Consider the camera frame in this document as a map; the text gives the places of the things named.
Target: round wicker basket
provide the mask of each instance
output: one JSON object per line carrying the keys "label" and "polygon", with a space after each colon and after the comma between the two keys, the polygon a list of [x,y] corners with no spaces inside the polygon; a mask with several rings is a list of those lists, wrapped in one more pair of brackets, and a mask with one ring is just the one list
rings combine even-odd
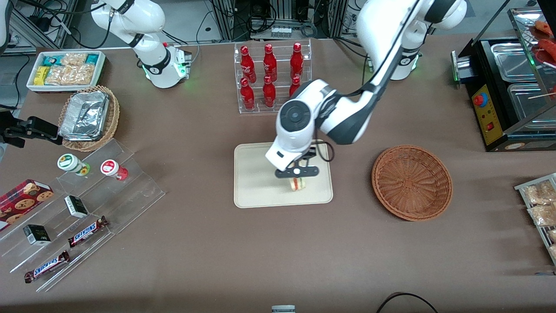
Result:
{"label": "round wicker basket", "polygon": [[[108,105],[108,112],[106,113],[106,122],[104,128],[104,135],[98,141],[69,141],[64,139],[62,144],[66,148],[72,150],[78,150],[81,152],[91,152],[95,151],[96,149],[104,146],[112,137],[114,137],[114,133],[116,132],[116,128],[118,127],[118,119],[120,118],[120,105],[118,103],[118,99],[114,96],[110,89],[104,86],[95,86],[89,87],[83,90],[78,91],[77,93],[84,93],[84,92],[94,92],[94,91],[102,91],[105,92],[110,97],[110,103]],[[58,127],[62,125],[62,121],[64,120],[64,116],[66,115],[66,110],[68,108],[68,104],[70,100],[66,101],[66,105],[62,109],[62,114],[60,114],[60,118],[58,119]]]}
{"label": "round wicker basket", "polygon": [[382,152],[371,174],[379,201],[409,221],[427,221],[446,210],[453,188],[450,173],[431,152],[400,145]]}

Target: snickers bar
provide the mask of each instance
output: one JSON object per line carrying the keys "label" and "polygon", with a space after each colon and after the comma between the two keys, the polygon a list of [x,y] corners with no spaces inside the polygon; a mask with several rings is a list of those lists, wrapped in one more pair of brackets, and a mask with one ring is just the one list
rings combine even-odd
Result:
{"label": "snickers bar", "polygon": [[102,227],[108,225],[108,221],[104,216],[96,220],[94,223],[89,225],[89,227],[85,228],[84,230],[77,233],[77,235],[73,236],[72,238],[68,239],[69,247],[73,248],[79,243],[85,241],[88,237],[92,234],[98,232]]}
{"label": "snickers bar", "polygon": [[67,251],[63,251],[61,255],[52,260],[46,262],[41,267],[37,267],[34,271],[29,271],[25,273],[25,283],[31,283],[35,279],[39,278],[40,275],[52,271],[55,267],[58,267],[60,264],[66,263],[70,261],[70,255]]}

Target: cookie box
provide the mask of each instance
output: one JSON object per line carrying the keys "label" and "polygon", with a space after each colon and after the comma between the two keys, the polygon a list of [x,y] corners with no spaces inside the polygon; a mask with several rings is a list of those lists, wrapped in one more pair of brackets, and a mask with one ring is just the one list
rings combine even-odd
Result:
{"label": "cookie box", "polygon": [[0,231],[29,213],[54,193],[50,186],[31,179],[25,180],[0,197]]}
{"label": "cookie box", "polygon": [[[34,84],[34,78],[37,74],[37,71],[39,70],[39,68],[43,65],[44,59],[46,57],[52,57],[52,56],[59,56],[59,55],[63,55],[65,53],[85,53],[88,55],[98,55],[98,59],[96,61],[95,64],[95,71],[93,72],[93,78],[91,79],[91,82],[89,83],[89,85],[63,85],[63,86],[56,86],[56,85],[35,85]],[[73,91],[78,91],[78,90],[82,90],[88,87],[94,87],[97,85],[100,77],[101,77],[101,73],[102,73],[102,68],[104,66],[104,62],[105,62],[106,56],[104,53],[102,53],[101,51],[95,51],[95,50],[70,50],[70,51],[45,51],[45,52],[41,52],[37,55],[37,59],[33,65],[33,70],[31,71],[31,74],[29,75],[29,79],[27,80],[27,88],[29,88],[29,90],[34,91],[36,93],[58,93],[58,92],[73,92]]]}

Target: yellow control panel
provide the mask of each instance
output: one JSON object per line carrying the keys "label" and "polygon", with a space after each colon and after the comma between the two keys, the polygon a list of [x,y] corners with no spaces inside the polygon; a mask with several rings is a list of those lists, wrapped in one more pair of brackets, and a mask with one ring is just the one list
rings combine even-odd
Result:
{"label": "yellow control panel", "polygon": [[471,98],[475,114],[481,126],[481,132],[487,145],[502,137],[502,127],[490,99],[490,93],[486,85],[481,87]]}

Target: red emergency stop button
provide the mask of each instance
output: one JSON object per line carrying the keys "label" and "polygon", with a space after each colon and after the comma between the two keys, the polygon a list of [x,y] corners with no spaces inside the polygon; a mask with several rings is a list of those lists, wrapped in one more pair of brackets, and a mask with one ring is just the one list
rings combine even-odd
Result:
{"label": "red emergency stop button", "polygon": [[484,107],[488,103],[488,96],[484,92],[481,92],[477,96],[473,97],[473,104],[478,107]]}

